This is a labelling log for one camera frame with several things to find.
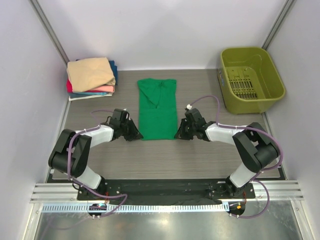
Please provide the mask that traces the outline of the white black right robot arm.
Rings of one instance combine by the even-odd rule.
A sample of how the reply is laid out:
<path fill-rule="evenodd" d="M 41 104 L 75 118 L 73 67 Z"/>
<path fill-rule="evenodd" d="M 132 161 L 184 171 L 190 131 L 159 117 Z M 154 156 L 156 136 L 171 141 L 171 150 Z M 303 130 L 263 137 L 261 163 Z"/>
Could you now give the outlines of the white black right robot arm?
<path fill-rule="evenodd" d="M 225 180 L 225 192 L 237 198 L 246 185 L 253 181 L 266 167 L 282 157 L 276 140 L 257 123 L 250 125 L 224 125 L 207 122 L 198 109 L 186 109 L 185 118 L 174 135 L 175 139 L 192 140 L 197 137 L 206 142 L 221 142 L 236 147 L 241 159 L 240 166 Z"/>

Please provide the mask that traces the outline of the green t-shirt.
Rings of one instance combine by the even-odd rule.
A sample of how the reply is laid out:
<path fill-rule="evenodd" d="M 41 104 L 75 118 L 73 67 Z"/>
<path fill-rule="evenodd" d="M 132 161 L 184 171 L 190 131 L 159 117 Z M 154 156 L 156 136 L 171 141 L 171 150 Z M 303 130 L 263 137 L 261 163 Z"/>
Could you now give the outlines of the green t-shirt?
<path fill-rule="evenodd" d="M 146 78 L 137 81 L 138 129 L 144 141 L 174 140 L 178 131 L 175 79 Z"/>

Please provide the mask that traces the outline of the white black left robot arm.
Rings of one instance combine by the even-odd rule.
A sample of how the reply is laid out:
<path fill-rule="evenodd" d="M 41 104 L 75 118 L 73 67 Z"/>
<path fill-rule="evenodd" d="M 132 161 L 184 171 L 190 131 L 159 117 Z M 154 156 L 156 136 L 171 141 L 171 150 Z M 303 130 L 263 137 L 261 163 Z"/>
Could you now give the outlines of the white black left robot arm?
<path fill-rule="evenodd" d="M 88 166 L 90 150 L 123 137 L 127 142 L 143 139 L 130 114 L 125 109 L 111 111 L 105 122 L 83 129 L 64 129 L 49 156 L 50 168 L 67 175 L 73 183 L 86 189 L 95 200 L 106 196 L 106 180 Z"/>

